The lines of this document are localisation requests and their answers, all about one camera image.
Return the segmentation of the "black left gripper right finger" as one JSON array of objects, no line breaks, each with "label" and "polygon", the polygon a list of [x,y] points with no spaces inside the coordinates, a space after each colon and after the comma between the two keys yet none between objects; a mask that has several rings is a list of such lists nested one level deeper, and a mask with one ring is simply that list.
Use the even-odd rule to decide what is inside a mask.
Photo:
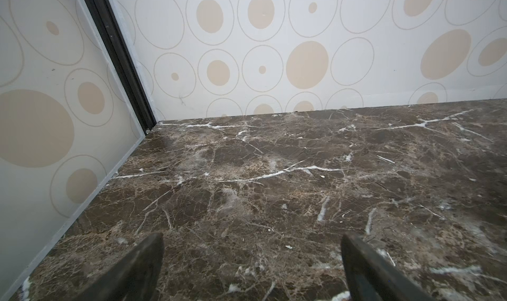
[{"label": "black left gripper right finger", "polygon": [[359,235],[347,232],[341,255],[352,300],[432,300]]}]

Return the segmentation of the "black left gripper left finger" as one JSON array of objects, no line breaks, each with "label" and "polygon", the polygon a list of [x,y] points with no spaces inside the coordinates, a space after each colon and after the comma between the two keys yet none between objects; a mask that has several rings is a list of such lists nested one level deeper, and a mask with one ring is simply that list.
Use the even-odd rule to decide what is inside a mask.
[{"label": "black left gripper left finger", "polygon": [[150,234],[75,300],[151,300],[164,254],[163,234]]}]

